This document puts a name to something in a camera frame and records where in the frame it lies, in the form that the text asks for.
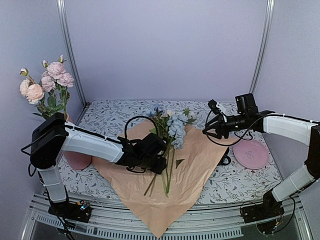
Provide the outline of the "mauve and cream rose stem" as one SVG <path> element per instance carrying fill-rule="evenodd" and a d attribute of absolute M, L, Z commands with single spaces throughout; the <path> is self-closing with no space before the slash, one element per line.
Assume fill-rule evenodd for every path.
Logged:
<path fill-rule="evenodd" d="M 175 156 L 175 147 L 172 142 L 176 140 L 176 131 L 172 128 L 172 117 L 166 111 L 160 111 L 157 107 L 154 112 L 155 114 L 149 115 L 149 118 L 153 120 L 157 126 L 157 135 L 165 141 L 165 150 L 163 150 L 161 154 L 163 154 L 163 157 L 165 158 L 166 167 L 160 175 L 160 178 L 162 181 L 164 195 L 168 197 L 172 179 L 173 158 Z"/>

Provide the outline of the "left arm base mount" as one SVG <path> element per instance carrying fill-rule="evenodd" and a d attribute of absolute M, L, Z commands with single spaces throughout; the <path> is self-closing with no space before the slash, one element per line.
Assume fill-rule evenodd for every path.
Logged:
<path fill-rule="evenodd" d="M 88 201 L 79 200 L 78 202 L 66 201 L 54 203 L 49 199 L 50 207 L 48 213 L 62 218 L 63 220 L 73 220 L 88 223 L 91 217 L 92 208 Z"/>

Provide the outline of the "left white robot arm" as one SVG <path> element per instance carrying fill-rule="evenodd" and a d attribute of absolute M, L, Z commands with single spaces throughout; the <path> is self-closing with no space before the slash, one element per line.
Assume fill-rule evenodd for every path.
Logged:
<path fill-rule="evenodd" d="M 68 122 L 57 112 L 32 132 L 31 143 L 22 147 L 21 152 L 30 150 L 30 164 L 39 171 L 49 199 L 63 217 L 70 217 L 74 205 L 68 201 L 56 162 L 61 151 L 98 157 L 125 166 L 128 171 L 138 167 L 160 175 L 167 167 L 163 157 L 166 146 L 166 140 L 157 133 L 149 133 L 143 139 L 129 139 L 127 132 L 111 138 Z"/>

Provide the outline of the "pale pink rose stem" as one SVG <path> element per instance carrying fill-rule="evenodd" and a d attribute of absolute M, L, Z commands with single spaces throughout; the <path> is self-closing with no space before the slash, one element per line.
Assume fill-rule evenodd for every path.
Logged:
<path fill-rule="evenodd" d="M 43 117 L 41 111 L 39 110 L 41 100 L 45 97 L 41 80 L 39 83 L 36 83 L 36 81 L 29 75 L 27 68 L 21 68 L 19 74 L 23 77 L 26 77 L 26 79 L 24 79 L 19 86 L 21 95 L 28 100 L 29 104 L 35 105 L 39 111 L 39 113 L 36 113 L 35 115 Z"/>

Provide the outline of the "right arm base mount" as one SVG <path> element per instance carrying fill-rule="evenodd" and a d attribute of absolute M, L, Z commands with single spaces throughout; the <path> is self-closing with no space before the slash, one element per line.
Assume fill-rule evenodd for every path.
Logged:
<path fill-rule="evenodd" d="M 271 221 L 257 224 L 257 229 L 260 233 L 263 235 L 272 235 L 278 229 L 285 210 L 281 203 L 276 204 L 275 207 L 268 207 L 263 203 L 257 204 L 252 201 L 246 201 L 241 204 L 239 212 L 246 224 L 272 218 Z"/>

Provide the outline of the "green paper bouquet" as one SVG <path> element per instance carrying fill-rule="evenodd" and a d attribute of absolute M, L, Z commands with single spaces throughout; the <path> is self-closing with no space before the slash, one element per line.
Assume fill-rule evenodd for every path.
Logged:
<path fill-rule="evenodd" d="M 171 151 L 168 171 L 132 173 L 124 166 L 93 157 L 93 166 L 110 183 L 122 203 L 160 238 L 198 200 L 205 183 L 235 139 L 212 143 L 193 126 L 186 126 L 183 148 Z"/>

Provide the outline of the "blue hydrangea flower bunch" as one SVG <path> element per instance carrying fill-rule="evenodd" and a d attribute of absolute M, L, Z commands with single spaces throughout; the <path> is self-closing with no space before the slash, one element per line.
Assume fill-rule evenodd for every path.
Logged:
<path fill-rule="evenodd" d="M 153 106 L 146 112 L 146 116 L 151 119 L 154 127 L 149 131 L 158 135 L 165 142 L 163 157 L 166 160 L 167 167 L 165 173 L 161 175 L 164 194 L 169 196 L 171 180 L 173 177 L 173 166 L 176 150 L 180 150 L 184 145 L 186 136 L 186 125 L 193 122 L 190 116 L 190 110 L 186 108 L 183 112 L 174 112 L 173 110 L 164 110 L 161 106 Z"/>

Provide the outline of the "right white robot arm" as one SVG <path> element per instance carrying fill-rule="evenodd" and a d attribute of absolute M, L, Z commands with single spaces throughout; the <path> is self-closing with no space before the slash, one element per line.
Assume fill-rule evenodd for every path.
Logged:
<path fill-rule="evenodd" d="M 286 198 L 306 190 L 320 178 L 320 123 L 271 110 L 259 111 L 253 94 L 235 97 L 236 115 L 227 115 L 223 106 L 215 100 L 208 102 L 212 120 L 206 119 L 203 134 L 212 142 L 227 139 L 231 132 L 253 130 L 259 133 L 281 136 L 308 147 L 303 165 L 280 184 L 263 195 L 258 213 L 269 218 Z"/>

